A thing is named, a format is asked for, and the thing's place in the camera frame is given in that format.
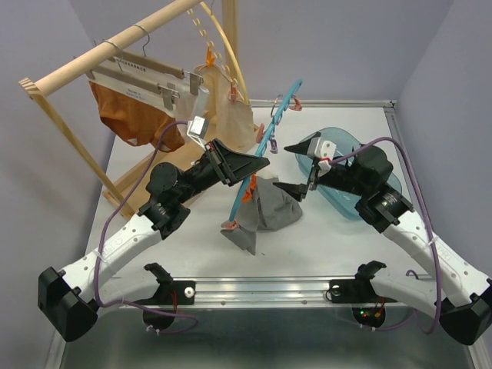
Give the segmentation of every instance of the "cable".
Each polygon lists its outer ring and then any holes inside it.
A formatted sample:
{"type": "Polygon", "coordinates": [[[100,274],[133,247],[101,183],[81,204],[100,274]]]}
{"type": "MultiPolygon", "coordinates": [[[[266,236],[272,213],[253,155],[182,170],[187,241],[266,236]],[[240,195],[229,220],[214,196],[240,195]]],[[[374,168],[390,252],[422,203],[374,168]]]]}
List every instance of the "cable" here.
{"type": "MultiPolygon", "coordinates": [[[[175,121],[175,122],[171,123],[170,125],[168,125],[166,128],[164,128],[164,130],[161,133],[161,137],[159,137],[159,141],[158,141],[157,145],[155,146],[155,150],[152,153],[151,158],[148,160],[147,167],[145,167],[145,170],[142,172],[140,178],[135,182],[135,184],[133,185],[133,187],[131,188],[131,190],[128,192],[128,194],[125,196],[125,198],[120,203],[120,205],[115,209],[115,211],[112,212],[112,214],[108,217],[108,220],[106,220],[105,225],[102,228],[101,238],[99,239],[99,246],[98,246],[98,252],[99,252],[99,254],[103,254],[102,252],[103,252],[103,250],[105,248],[106,233],[108,232],[109,224],[111,223],[111,221],[113,220],[113,218],[116,216],[116,214],[121,210],[121,208],[123,207],[123,205],[126,204],[126,202],[128,201],[128,199],[135,192],[135,190],[140,185],[140,183],[143,181],[143,179],[144,179],[145,175],[147,174],[148,170],[151,168],[152,163],[155,160],[155,157],[157,156],[158,149],[161,147],[162,140],[164,139],[164,136],[165,136],[166,132],[169,131],[169,129],[171,129],[171,128],[177,126],[177,125],[187,125],[187,124],[188,123],[186,121],[175,121]]],[[[194,327],[196,327],[198,325],[198,318],[195,317],[194,315],[167,313],[165,311],[160,311],[160,310],[157,310],[157,309],[152,309],[152,308],[146,307],[144,305],[136,304],[133,301],[113,300],[113,301],[109,301],[109,302],[103,302],[101,300],[101,294],[99,292],[99,271],[100,271],[100,269],[101,269],[101,259],[100,258],[97,258],[96,261],[95,261],[95,269],[94,269],[94,297],[95,297],[96,303],[101,308],[109,308],[110,306],[113,306],[113,305],[116,305],[116,304],[125,304],[125,305],[128,305],[128,306],[132,306],[134,308],[138,308],[138,309],[143,310],[143,311],[147,311],[149,313],[153,313],[153,314],[156,314],[156,315],[161,315],[163,317],[181,317],[183,319],[193,320],[193,323],[191,325],[189,325],[188,327],[180,328],[180,329],[177,329],[177,330],[174,330],[174,331],[162,331],[162,332],[160,332],[160,331],[157,331],[157,330],[155,330],[154,328],[152,328],[150,326],[148,327],[149,330],[155,331],[155,332],[157,332],[159,334],[184,333],[186,331],[189,331],[189,330],[193,329],[194,327]]]]}
{"type": "MultiPolygon", "coordinates": [[[[382,142],[382,141],[391,142],[393,145],[395,145],[397,147],[398,151],[400,152],[401,157],[403,158],[403,161],[405,163],[405,167],[407,168],[408,177],[410,178],[410,182],[412,184],[412,187],[415,190],[415,194],[417,196],[417,202],[418,202],[418,204],[422,210],[422,217],[424,219],[427,237],[428,237],[429,242],[430,242],[430,249],[432,250],[432,257],[434,259],[434,268],[436,271],[436,314],[434,315],[434,321],[432,322],[432,325],[430,326],[430,328],[423,329],[425,334],[431,334],[432,332],[435,331],[435,329],[439,325],[440,310],[442,307],[442,300],[441,300],[442,299],[442,290],[441,290],[441,288],[442,288],[442,273],[440,271],[439,255],[437,253],[436,244],[435,244],[435,242],[432,241],[434,238],[434,231],[432,230],[431,219],[430,219],[429,213],[427,211],[427,206],[425,205],[424,197],[422,196],[421,188],[418,185],[414,169],[412,168],[411,163],[408,160],[407,154],[405,153],[403,147],[401,146],[400,142],[396,141],[392,137],[376,138],[375,140],[365,144],[364,146],[361,146],[357,150],[352,151],[349,155],[345,155],[345,156],[342,156],[340,158],[333,159],[331,161],[331,164],[335,165],[335,164],[340,163],[341,161],[345,161],[347,159],[353,158],[355,155],[361,153],[362,151],[369,148],[370,146],[374,146],[375,144],[382,142]]],[[[386,327],[385,329],[378,328],[378,329],[380,331],[389,331],[390,329],[394,329],[396,327],[401,327],[401,325],[403,325],[403,324],[400,323],[400,324],[396,324],[393,327],[386,327]]]]}

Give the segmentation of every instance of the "gray floor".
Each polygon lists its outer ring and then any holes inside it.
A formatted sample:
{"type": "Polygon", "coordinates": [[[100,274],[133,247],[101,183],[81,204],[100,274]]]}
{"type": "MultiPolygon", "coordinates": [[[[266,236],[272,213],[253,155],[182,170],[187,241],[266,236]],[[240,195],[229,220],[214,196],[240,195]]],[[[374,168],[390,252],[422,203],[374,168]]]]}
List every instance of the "gray floor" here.
{"type": "MultiPolygon", "coordinates": [[[[406,308],[388,311],[398,322],[406,308]]],[[[348,308],[194,311],[192,332],[157,337],[145,331],[141,312],[103,317],[68,344],[62,368],[472,368],[466,347],[442,330],[427,336],[415,321],[389,332],[347,323],[348,308]]]]}

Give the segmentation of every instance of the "gray cloth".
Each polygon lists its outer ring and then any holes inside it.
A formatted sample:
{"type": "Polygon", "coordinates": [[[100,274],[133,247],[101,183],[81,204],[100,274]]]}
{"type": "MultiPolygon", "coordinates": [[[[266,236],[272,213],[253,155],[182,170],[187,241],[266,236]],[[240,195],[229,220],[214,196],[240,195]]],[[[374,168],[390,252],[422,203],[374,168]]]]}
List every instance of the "gray cloth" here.
{"type": "Polygon", "coordinates": [[[273,186],[277,178],[257,177],[252,201],[241,203],[236,215],[238,228],[222,229],[221,233],[241,250],[256,254],[256,231],[277,231],[295,223],[302,216],[298,202],[280,188],[273,186]]]}

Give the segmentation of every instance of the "yellow curved strip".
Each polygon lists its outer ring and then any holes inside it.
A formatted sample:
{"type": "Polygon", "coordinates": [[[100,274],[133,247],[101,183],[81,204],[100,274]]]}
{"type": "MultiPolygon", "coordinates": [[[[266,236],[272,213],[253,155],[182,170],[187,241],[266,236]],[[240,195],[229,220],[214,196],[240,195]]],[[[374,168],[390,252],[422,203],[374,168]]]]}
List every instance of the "yellow curved strip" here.
{"type": "Polygon", "coordinates": [[[229,40],[228,40],[227,36],[225,35],[221,24],[219,23],[217,18],[215,18],[215,15],[212,14],[212,12],[211,12],[210,8],[207,6],[207,4],[205,4],[204,2],[201,2],[200,5],[205,10],[205,12],[208,14],[210,19],[214,22],[215,28],[217,29],[218,33],[221,34],[222,41],[224,42],[225,48],[228,50],[229,56],[231,57],[231,60],[232,60],[232,64],[234,65],[234,69],[236,70],[236,74],[238,75],[239,84],[241,85],[241,88],[242,88],[243,93],[244,93],[244,103],[246,105],[248,105],[249,104],[248,90],[246,89],[246,83],[244,83],[243,74],[241,73],[241,69],[239,68],[239,63],[238,63],[238,60],[236,59],[236,55],[234,55],[234,52],[232,51],[232,46],[229,43],[229,40]]]}

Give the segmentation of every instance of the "purple clip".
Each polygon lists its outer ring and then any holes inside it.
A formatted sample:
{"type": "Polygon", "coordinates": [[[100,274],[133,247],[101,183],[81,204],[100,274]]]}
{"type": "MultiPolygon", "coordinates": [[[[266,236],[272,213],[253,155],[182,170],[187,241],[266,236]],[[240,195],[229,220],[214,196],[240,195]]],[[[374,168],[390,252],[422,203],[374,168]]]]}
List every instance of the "purple clip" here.
{"type": "Polygon", "coordinates": [[[278,146],[277,146],[277,140],[275,140],[274,136],[271,136],[270,138],[270,152],[272,154],[278,154],[278,146]]]}

